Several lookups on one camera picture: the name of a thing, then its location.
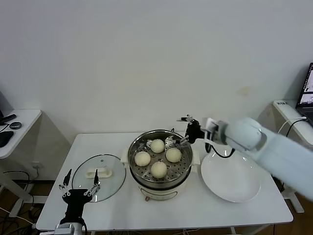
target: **wooden floor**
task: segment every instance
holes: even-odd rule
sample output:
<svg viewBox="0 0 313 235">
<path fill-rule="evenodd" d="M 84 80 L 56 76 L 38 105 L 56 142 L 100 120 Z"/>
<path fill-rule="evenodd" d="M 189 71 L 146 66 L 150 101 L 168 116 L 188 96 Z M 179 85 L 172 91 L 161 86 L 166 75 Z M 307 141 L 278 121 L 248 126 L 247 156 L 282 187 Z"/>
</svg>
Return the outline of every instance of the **wooden floor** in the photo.
<svg viewBox="0 0 313 235">
<path fill-rule="evenodd" d="M 49 195 L 49 192 L 52 188 L 52 184 L 36 184 L 31 191 L 32 195 Z M 269 226 L 262 231 L 260 231 L 257 235 L 313 235 L 313 202 L 306 200 L 304 197 L 298 195 L 298 199 L 300 200 L 305 212 L 302 214 L 295 213 L 293 207 L 290 202 L 287 201 L 287 204 L 293 214 L 293 222 L 288 224 L 277 224 L 274 226 Z M 0 207 L 10 210 L 13 206 L 14 202 L 17 200 L 17 197 L 11 192 L 4 190 L 0 195 Z M 29 209 L 30 204 L 23 205 L 21 212 L 25 212 Z M 0 233 L 3 227 L 3 218 L 6 216 L 4 211 L 0 210 Z M 22 217 L 29 219 L 27 213 L 23 214 Z M 19 226 L 27 225 L 27 222 L 16 218 L 15 221 L 18 222 Z M 10 231 L 13 231 L 17 228 L 16 224 L 13 224 L 9 229 L 5 231 L 5 235 Z M 245 228 L 236 228 L 236 232 L 240 234 Z M 173 235 L 176 233 L 181 233 L 181 230 L 162 230 L 162 231 L 140 231 L 140 232 L 123 232 L 123 235 Z M 121 235 L 121 232 L 97 232 L 97 235 Z M 221 229 L 200 229 L 197 231 L 189 232 L 189 235 L 225 235 L 231 234 L 229 228 L 221 228 Z M 21 233 L 12 233 L 10 235 L 22 235 Z"/>
</svg>

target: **steamed bun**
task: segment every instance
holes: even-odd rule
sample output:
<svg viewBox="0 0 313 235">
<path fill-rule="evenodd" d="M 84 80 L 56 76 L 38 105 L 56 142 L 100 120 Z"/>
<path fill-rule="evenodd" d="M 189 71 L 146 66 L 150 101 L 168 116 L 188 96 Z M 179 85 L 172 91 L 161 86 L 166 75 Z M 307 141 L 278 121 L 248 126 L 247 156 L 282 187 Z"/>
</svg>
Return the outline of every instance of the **steamed bun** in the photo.
<svg viewBox="0 0 313 235">
<path fill-rule="evenodd" d="M 164 151 L 165 143 L 162 140 L 154 140 L 151 142 L 150 148 L 154 153 L 161 153 Z"/>
<path fill-rule="evenodd" d="M 181 152 L 177 148 L 170 148 L 166 151 L 166 159 L 172 163 L 178 163 L 181 160 Z"/>
<path fill-rule="evenodd" d="M 150 163 L 150 160 L 151 160 L 151 157 L 149 153 L 144 152 L 144 151 L 137 153 L 135 156 L 135 163 L 138 166 L 146 166 Z"/>
<path fill-rule="evenodd" d="M 151 174 L 158 179 L 163 178 L 167 174 L 167 166 L 163 162 L 156 162 L 151 167 Z"/>
</svg>

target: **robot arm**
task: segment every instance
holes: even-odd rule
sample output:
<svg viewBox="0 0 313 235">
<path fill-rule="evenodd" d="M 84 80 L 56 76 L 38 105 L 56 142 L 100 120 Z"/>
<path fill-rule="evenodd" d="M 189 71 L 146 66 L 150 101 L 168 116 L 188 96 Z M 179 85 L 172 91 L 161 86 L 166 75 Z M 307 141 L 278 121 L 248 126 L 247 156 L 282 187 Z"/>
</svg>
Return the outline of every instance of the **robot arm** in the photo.
<svg viewBox="0 0 313 235">
<path fill-rule="evenodd" d="M 92 197 L 100 189 L 100 181 L 98 178 L 98 170 L 96 169 L 93 179 L 93 185 L 90 189 L 79 188 L 68 190 L 72 169 L 65 176 L 63 184 L 59 185 L 62 191 L 62 199 L 67 203 L 67 211 L 65 217 L 55 227 L 54 231 L 40 233 L 40 235 L 82 235 L 82 227 L 85 227 L 85 235 L 87 235 L 87 226 L 82 218 L 84 205 L 92 200 Z"/>
<path fill-rule="evenodd" d="M 204 132 L 206 145 L 215 142 L 231 146 L 313 200 L 313 152 L 310 150 L 262 127 L 251 118 L 233 124 L 208 118 L 205 126 L 201 127 L 198 121 L 189 116 L 186 136 L 191 140 L 190 143 L 201 138 L 196 130 Z"/>
</svg>

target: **table leg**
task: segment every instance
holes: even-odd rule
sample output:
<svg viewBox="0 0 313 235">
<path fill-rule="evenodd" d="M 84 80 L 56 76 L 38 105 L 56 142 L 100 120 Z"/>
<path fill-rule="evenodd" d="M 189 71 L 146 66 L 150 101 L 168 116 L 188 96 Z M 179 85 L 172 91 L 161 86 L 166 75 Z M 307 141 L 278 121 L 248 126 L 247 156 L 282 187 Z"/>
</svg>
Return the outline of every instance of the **table leg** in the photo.
<svg viewBox="0 0 313 235">
<path fill-rule="evenodd" d="M 27 188 L 25 187 L 25 191 L 27 193 L 29 193 L 31 191 L 31 189 L 33 188 L 33 186 L 34 186 L 33 184 L 29 184 Z M 46 202 L 47 198 L 48 198 L 48 196 L 31 196 L 30 200 L 23 200 L 20 198 L 14 204 L 14 206 L 13 206 L 13 208 L 9 214 L 9 217 L 16 217 L 24 203 L 30 203 L 30 204 L 41 203 L 41 204 L 44 204 Z"/>
<path fill-rule="evenodd" d="M 231 234 L 232 235 L 236 235 L 236 230 L 234 227 L 230 227 L 230 230 L 231 230 Z"/>
<path fill-rule="evenodd" d="M 296 192 L 296 190 L 288 187 L 288 186 L 285 186 L 284 187 L 285 190 L 282 191 L 282 196 L 283 198 L 286 200 L 286 199 L 289 199 L 295 209 L 295 211 L 297 213 L 304 213 L 304 209 L 303 207 L 301 206 L 301 203 L 299 202 L 297 196 L 294 194 Z"/>
<path fill-rule="evenodd" d="M 2 167 L 0 167 L 0 185 L 10 190 L 12 193 L 14 193 L 15 195 L 17 195 L 19 198 L 23 200 L 32 199 L 31 195 L 25 192 L 24 189 L 18 186 L 18 184 L 16 184 L 13 180 L 8 178 L 3 172 L 4 171 Z"/>
<path fill-rule="evenodd" d="M 247 228 L 243 231 L 242 235 L 255 235 L 264 228 L 268 227 L 270 224 L 265 225 L 259 225 L 259 226 L 253 226 L 251 228 Z"/>
</svg>

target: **laptop screen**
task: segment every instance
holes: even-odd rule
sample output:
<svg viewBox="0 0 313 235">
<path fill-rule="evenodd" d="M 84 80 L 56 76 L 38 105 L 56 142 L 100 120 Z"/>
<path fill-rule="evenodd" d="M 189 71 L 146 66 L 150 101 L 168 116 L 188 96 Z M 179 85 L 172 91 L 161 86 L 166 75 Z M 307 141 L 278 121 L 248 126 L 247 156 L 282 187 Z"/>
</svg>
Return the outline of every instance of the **laptop screen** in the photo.
<svg viewBox="0 0 313 235">
<path fill-rule="evenodd" d="M 313 63 L 310 64 L 297 106 L 313 106 Z"/>
</svg>

